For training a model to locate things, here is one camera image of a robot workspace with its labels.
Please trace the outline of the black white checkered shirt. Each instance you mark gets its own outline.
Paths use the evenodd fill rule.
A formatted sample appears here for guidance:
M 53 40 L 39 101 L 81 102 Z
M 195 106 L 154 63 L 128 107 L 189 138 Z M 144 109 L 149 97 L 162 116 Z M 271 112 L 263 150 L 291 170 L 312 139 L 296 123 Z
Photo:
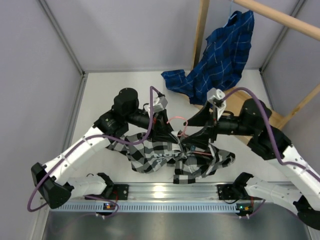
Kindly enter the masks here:
M 125 156 L 131 169 L 140 174 L 151 174 L 161 167 L 173 167 L 174 184 L 193 184 L 196 180 L 212 176 L 218 169 L 226 168 L 234 163 L 233 152 L 219 149 L 211 142 L 203 150 L 194 145 L 183 146 L 178 143 L 151 141 L 146 139 L 140 144 L 127 145 L 111 141 L 106 149 Z

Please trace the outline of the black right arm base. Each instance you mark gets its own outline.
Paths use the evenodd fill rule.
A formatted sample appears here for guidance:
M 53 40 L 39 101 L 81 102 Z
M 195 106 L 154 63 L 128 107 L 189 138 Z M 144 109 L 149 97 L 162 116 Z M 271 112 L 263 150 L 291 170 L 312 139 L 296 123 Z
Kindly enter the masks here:
M 243 186 L 235 186 L 233 184 L 218 184 L 218 199 L 225 202 L 235 202 L 239 200 L 263 200 L 262 198 L 251 196 L 247 193 Z

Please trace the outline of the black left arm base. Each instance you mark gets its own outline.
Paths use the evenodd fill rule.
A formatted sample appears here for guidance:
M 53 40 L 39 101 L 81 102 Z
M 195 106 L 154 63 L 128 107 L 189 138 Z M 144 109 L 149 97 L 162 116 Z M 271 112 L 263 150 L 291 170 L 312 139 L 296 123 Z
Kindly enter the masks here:
M 129 194 L 129 185 L 128 184 L 111 184 L 106 187 L 106 189 L 101 194 L 91 194 L 85 196 L 86 200 L 89 200 L 90 197 L 100 198 L 104 200 L 127 200 Z

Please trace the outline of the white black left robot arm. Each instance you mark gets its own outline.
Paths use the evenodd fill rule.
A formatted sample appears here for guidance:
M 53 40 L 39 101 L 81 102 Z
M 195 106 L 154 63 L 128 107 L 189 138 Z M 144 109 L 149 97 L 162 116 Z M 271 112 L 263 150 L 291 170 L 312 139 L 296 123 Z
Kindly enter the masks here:
M 35 192 L 39 192 L 51 209 L 57 209 L 71 199 L 109 199 L 114 183 L 104 172 L 83 177 L 73 174 L 97 152 L 107 149 L 132 156 L 148 149 L 143 155 L 143 171 L 150 172 L 162 164 L 162 157 L 179 154 L 178 136 L 167 123 L 166 97 L 153 86 L 151 97 L 142 109 L 138 93 L 124 88 L 114 98 L 112 108 L 101 115 L 89 130 L 71 147 L 45 164 L 31 167 Z

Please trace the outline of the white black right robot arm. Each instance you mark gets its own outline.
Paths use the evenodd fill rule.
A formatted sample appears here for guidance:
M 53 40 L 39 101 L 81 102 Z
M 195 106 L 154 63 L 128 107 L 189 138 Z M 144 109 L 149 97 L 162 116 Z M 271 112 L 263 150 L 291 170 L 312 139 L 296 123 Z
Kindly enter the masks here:
M 307 226 L 320 228 L 320 176 L 301 157 L 292 141 L 269 124 L 272 111 L 260 100 L 244 101 L 238 116 L 220 113 L 223 103 L 207 102 L 185 124 L 201 127 L 183 142 L 204 147 L 217 135 L 250 136 L 247 146 L 264 161 L 282 172 L 295 188 L 285 188 L 242 172 L 232 184 L 219 187 L 219 198 L 229 200 L 263 199 L 296 215 Z

